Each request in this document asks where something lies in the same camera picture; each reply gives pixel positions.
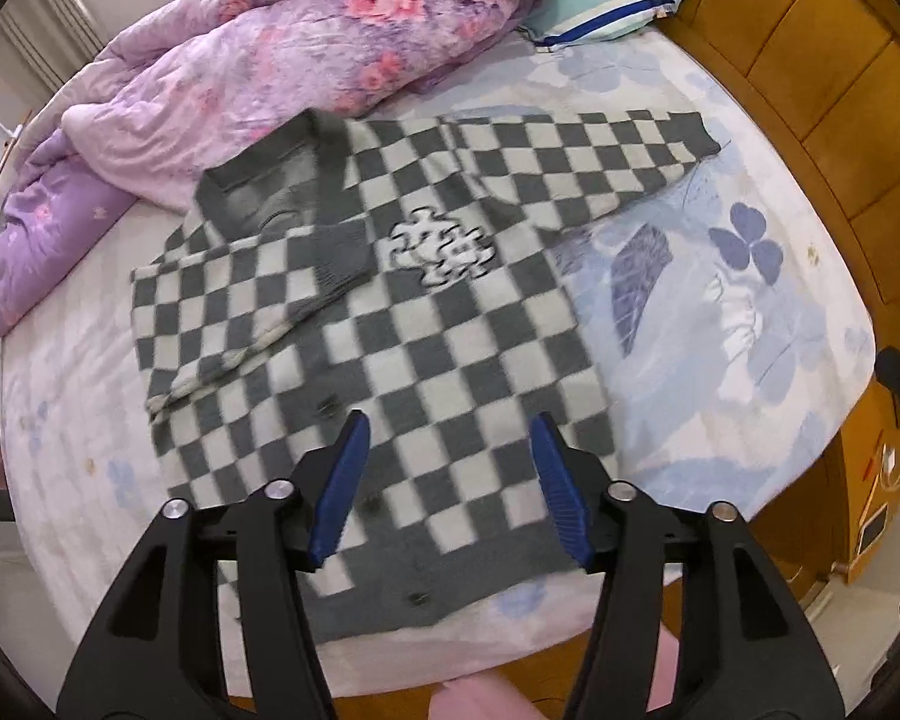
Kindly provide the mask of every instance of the silver screw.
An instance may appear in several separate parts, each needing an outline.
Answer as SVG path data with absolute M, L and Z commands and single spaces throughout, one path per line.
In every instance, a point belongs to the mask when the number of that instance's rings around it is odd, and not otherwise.
M 274 479 L 264 490 L 264 495 L 274 501 L 282 501 L 293 495 L 296 488 L 293 482 L 288 479 Z
M 180 519 L 180 517 L 187 514 L 189 510 L 190 504 L 183 500 L 183 498 L 173 498 L 172 501 L 167 501 L 167 503 L 163 505 L 161 512 L 167 519 Z
M 636 498 L 636 487 L 629 482 L 614 482 L 607 490 L 610 497 L 615 501 L 623 501 L 624 503 Z
M 734 504 L 721 501 L 713 507 L 713 515 L 720 522 L 733 522 L 737 518 L 737 508 Z

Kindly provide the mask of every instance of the headboard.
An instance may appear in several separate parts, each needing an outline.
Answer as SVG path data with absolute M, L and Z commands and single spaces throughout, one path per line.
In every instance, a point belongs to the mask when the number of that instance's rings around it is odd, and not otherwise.
M 773 143 L 900 347 L 900 7 L 895 0 L 685 0 L 660 28 Z

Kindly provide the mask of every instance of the mattress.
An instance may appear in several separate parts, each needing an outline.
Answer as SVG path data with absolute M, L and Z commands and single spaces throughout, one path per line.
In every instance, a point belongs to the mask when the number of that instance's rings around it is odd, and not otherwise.
M 723 146 L 557 254 L 610 395 L 622 475 L 665 504 L 728 498 L 752 517 L 813 464 L 871 376 L 874 335 L 847 267 L 755 124 L 653 28 L 555 53 L 514 35 L 375 115 L 555 107 L 697 109 Z M 26 550 L 74 640 L 167 497 L 127 276 L 179 221 L 137 203 L 2 341 L 10 491 Z M 665 256 L 634 247 L 647 229 L 666 239 Z M 655 277 L 621 283 L 622 257 L 649 262 L 640 272 Z M 322 645 L 320 659 L 337 696 L 440 682 L 586 630 L 599 591 L 600 579 L 581 572 L 541 577 L 437 626 Z M 221 611 L 228 688 L 248 695 L 227 586 Z

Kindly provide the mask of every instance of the checkered pattern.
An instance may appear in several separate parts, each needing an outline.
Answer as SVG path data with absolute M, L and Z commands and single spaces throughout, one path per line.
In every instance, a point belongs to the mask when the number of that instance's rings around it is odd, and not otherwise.
M 196 219 L 134 276 L 172 493 L 241 500 L 362 410 L 361 502 L 311 590 L 371 603 L 383 562 L 458 583 L 461 556 L 494 560 L 495 541 L 544 520 L 527 439 L 543 410 L 609 464 L 605 394 L 545 244 L 679 177 L 703 141 L 677 115 L 570 118 L 346 122 L 346 153 L 320 156 L 332 175 L 314 225 L 277 236 L 226 240 L 198 196 Z M 454 258 L 478 269 L 443 268 L 431 286 L 428 266 Z M 487 594 L 565 565 L 521 548 L 519 565 L 494 560 Z

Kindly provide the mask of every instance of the comforter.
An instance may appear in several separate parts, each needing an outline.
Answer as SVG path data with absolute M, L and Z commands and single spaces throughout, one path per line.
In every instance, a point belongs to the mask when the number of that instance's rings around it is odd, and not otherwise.
M 532 0 L 177 0 L 118 35 L 22 143 L 0 234 L 0 337 L 139 197 L 183 214 L 197 177 L 306 108 L 357 116 L 438 79 Z

